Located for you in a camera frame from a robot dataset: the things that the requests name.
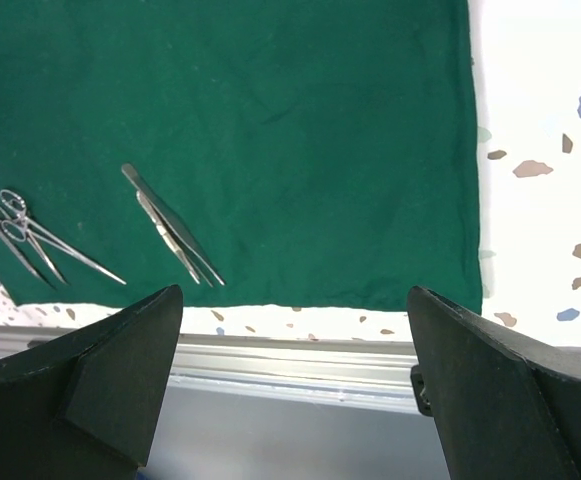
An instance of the green cloth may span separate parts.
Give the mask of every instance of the green cloth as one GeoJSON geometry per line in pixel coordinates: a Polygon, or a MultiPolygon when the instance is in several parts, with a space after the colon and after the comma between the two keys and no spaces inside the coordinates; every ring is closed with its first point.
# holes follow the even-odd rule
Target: green cloth
{"type": "MultiPolygon", "coordinates": [[[[0,189],[123,277],[51,247],[52,290],[0,242],[16,302],[481,308],[466,0],[0,0],[0,189]],[[225,288],[196,286],[132,163],[225,288]]],[[[28,246],[49,278],[50,273],[28,246]]]]}

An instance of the aluminum rail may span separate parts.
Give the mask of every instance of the aluminum rail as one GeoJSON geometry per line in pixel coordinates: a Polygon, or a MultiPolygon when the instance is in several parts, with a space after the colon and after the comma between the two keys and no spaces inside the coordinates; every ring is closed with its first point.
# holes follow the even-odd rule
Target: aluminum rail
{"type": "MultiPolygon", "coordinates": [[[[0,358],[70,329],[0,327],[0,358]]],[[[180,335],[169,385],[417,413],[410,343],[288,341],[180,335]]]]}

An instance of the white speckled countertop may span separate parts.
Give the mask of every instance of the white speckled countertop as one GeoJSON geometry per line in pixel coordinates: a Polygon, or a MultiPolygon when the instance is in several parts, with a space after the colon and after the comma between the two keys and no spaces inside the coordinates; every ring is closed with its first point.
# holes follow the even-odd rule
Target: white speckled countertop
{"type": "MultiPolygon", "coordinates": [[[[483,314],[581,346],[581,0],[472,0],[479,104],[483,314]]],[[[97,305],[15,306],[0,324],[80,327],[97,305]]],[[[183,332],[410,341],[405,313],[276,306],[186,308],[183,332]]]]}

